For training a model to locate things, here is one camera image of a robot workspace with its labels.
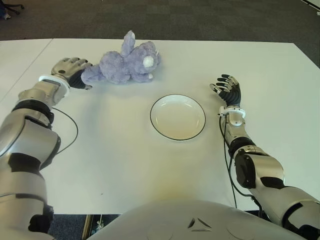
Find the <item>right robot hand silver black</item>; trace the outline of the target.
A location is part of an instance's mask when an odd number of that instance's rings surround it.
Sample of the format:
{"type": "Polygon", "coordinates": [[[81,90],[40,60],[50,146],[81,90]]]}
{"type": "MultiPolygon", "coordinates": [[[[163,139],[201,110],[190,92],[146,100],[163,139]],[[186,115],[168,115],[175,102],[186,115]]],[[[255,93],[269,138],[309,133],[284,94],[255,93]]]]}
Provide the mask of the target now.
{"type": "Polygon", "coordinates": [[[221,77],[216,79],[216,83],[211,83],[209,87],[226,103],[227,107],[240,107],[241,88],[235,77],[222,74],[221,77]]]}

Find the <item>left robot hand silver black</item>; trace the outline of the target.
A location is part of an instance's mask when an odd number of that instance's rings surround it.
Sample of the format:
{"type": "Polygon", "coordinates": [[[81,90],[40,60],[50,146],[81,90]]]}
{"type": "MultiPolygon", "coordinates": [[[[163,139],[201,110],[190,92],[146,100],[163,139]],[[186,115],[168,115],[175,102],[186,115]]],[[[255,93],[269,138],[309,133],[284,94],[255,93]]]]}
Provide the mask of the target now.
{"type": "Polygon", "coordinates": [[[51,74],[62,78],[72,88],[90,90],[92,86],[85,84],[81,76],[85,69],[91,66],[92,64],[86,59],[78,57],[63,58],[53,66],[51,74]]]}

